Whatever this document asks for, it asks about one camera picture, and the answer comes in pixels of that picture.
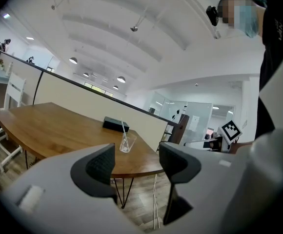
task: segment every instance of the white straw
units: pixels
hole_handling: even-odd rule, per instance
[[[122,123],[123,133],[124,133],[125,141],[126,141],[126,145],[127,145],[127,151],[129,151],[130,149],[128,147],[128,140],[127,140],[127,137],[126,137],[126,132],[125,132],[125,129],[124,129],[124,124],[123,124],[122,118],[121,118],[121,123]]]

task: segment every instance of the white bottle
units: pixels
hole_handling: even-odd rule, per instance
[[[10,77],[12,68],[13,68],[13,62],[11,62],[11,63],[8,65],[8,68],[7,68],[7,70],[6,70],[5,76]]]

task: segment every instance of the window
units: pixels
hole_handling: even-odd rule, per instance
[[[96,90],[96,91],[98,91],[98,92],[101,92],[101,93],[103,93],[103,94],[105,94],[105,95],[108,95],[108,96],[110,96],[110,97],[113,96],[113,93],[108,92],[108,91],[105,91],[104,89],[99,88],[99,87],[96,87],[96,86],[94,86],[94,85],[92,85],[92,84],[90,84],[90,83],[88,83],[88,82],[84,82],[84,86],[89,87],[89,88],[91,88],[91,89],[94,89],[94,90]]]
[[[55,71],[55,69],[54,69],[54,68],[51,68],[51,67],[47,67],[46,70],[47,70],[47,71],[50,71],[50,72],[52,72],[52,73]]]

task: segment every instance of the chair backrest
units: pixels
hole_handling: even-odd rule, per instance
[[[17,102],[17,107],[21,106],[22,95],[26,79],[11,73],[5,94],[4,109],[9,109],[10,97]]]

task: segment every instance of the clear cup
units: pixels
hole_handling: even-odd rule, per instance
[[[136,139],[137,137],[131,133],[126,133],[126,137],[125,134],[123,133],[122,141],[120,145],[120,151],[124,153],[130,152]]]

